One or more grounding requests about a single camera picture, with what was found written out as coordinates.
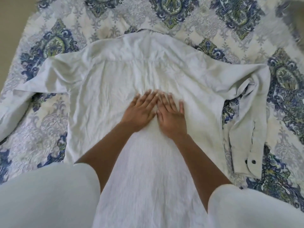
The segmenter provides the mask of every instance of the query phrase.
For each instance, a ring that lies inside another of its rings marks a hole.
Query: person's left hand
[[[126,109],[121,123],[125,123],[131,127],[134,132],[144,128],[155,116],[152,111],[158,100],[158,91],[148,90],[143,96],[135,95],[134,99]]]

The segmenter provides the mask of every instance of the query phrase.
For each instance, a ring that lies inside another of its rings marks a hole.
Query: bedsheet
[[[25,27],[0,101],[36,76],[49,56],[147,28],[168,34],[216,60],[265,63],[271,71],[261,179],[233,173],[227,131],[239,96],[226,101],[222,124],[230,180],[304,212],[304,56],[288,23],[288,0],[39,0]],[[64,158],[69,104],[40,94],[0,144],[0,183]]]

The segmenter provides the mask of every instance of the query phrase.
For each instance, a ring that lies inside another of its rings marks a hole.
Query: floor
[[[6,80],[9,68],[28,17],[36,11],[36,0],[0,0],[0,90]],[[296,2],[294,18],[304,38],[304,2]]]

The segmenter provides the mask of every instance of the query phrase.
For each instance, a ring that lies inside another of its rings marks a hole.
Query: patterned bedsheet
[[[140,28],[177,38],[214,59],[266,63],[267,140],[261,179],[233,173],[226,131],[241,96],[226,101],[223,137],[230,179],[304,212],[304,56],[288,23],[284,0],[39,0],[25,27],[0,101],[35,77],[49,56],[84,48]],[[15,131],[0,144],[0,184],[64,158],[69,105],[65,94],[40,94]]]

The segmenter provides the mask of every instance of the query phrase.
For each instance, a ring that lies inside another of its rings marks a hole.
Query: person's right arm
[[[213,191],[231,182],[187,134],[183,102],[179,102],[178,111],[170,94],[168,99],[169,102],[161,94],[161,101],[158,100],[157,116],[161,131],[174,141],[184,157],[200,199],[208,211],[208,201]]]

